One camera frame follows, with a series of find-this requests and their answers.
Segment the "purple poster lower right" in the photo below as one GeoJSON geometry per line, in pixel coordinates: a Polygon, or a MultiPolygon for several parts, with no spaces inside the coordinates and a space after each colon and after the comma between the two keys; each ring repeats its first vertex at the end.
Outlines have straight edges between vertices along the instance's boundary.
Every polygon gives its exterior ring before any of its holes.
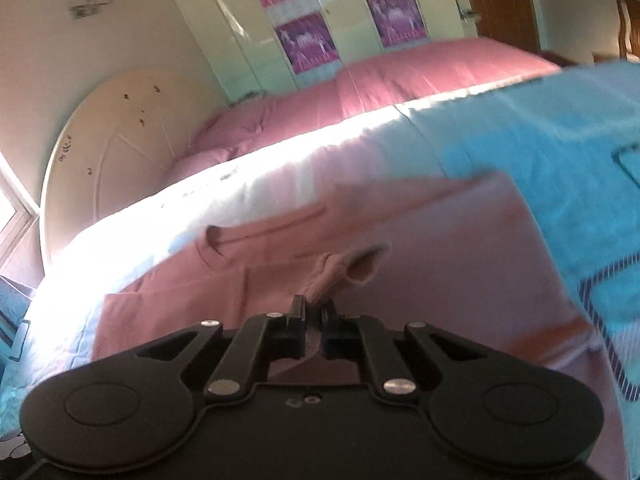
{"type": "Polygon", "coordinates": [[[367,4],[385,49],[427,40],[416,0],[367,0],[367,4]]]}

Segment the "window with frame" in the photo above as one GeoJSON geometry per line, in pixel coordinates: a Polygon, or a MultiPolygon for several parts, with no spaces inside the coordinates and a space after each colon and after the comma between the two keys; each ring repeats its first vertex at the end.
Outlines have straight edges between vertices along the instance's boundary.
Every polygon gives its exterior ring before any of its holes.
{"type": "Polygon", "coordinates": [[[1,162],[1,264],[5,264],[29,229],[40,209],[17,177],[4,155],[1,162]]]}

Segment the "blue patterned bed sheet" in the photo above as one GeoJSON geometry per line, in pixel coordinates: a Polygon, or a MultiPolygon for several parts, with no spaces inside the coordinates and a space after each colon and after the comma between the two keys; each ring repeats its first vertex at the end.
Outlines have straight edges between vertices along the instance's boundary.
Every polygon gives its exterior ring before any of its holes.
{"type": "Polygon", "coordinates": [[[86,364],[101,304],[209,223],[306,205],[337,183],[506,172],[528,203],[617,382],[639,471],[639,70],[574,68],[392,105],[204,169],[86,229],[38,287],[1,376],[1,428],[38,382],[86,364]]]}

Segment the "purple poster lower left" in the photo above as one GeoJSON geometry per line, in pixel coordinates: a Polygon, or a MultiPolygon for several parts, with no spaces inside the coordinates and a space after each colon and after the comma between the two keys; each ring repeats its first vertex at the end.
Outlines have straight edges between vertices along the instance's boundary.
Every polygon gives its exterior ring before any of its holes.
{"type": "Polygon", "coordinates": [[[278,25],[274,31],[295,75],[340,59],[321,12],[278,25]]]}

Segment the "brown wooden door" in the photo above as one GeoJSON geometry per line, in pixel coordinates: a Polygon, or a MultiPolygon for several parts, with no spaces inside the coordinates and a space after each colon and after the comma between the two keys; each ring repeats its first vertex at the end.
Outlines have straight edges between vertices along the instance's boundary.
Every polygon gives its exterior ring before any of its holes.
{"type": "Polygon", "coordinates": [[[470,0],[480,16],[477,33],[511,47],[538,53],[538,27],[533,0],[470,0]]]}

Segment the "cream glossy wardrobe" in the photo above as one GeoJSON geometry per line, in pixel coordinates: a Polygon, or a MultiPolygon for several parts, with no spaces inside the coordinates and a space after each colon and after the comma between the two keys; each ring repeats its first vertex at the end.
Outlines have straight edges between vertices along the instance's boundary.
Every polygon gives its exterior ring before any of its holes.
{"type": "Polygon", "coordinates": [[[285,94],[334,77],[342,67],[387,51],[462,39],[456,0],[416,0],[427,40],[382,46],[367,0],[286,0],[265,9],[259,0],[175,0],[230,102],[252,92],[285,94]],[[274,29],[321,12],[340,59],[295,75],[274,29]]]}

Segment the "wooden chair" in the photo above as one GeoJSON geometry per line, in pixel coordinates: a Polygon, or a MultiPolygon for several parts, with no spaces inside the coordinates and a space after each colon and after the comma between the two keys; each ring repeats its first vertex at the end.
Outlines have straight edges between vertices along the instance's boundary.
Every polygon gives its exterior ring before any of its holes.
{"type": "Polygon", "coordinates": [[[640,0],[616,0],[620,30],[618,50],[625,60],[640,58],[640,0]]]}

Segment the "pink folded quilt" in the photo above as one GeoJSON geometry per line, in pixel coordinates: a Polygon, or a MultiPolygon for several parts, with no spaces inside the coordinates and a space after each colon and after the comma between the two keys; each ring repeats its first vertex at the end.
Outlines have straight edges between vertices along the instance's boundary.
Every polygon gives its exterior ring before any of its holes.
{"type": "Polygon", "coordinates": [[[420,44],[367,58],[304,90],[252,96],[217,110],[194,132],[164,185],[386,106],[500,88],[560,70],[539,55],[488,38],[420,44]]]}

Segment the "cream round headboard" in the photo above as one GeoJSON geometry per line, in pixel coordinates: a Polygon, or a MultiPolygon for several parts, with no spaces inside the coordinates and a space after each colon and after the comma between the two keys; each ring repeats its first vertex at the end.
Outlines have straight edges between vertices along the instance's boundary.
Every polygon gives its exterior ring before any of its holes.
{"type": "Polygon", "coordinates": [[[226,105],[201,81],[163,68],[121,72],[70,115],[43,178],[43,265],[84,229],[160,190],[193,133],[226,105]]]}

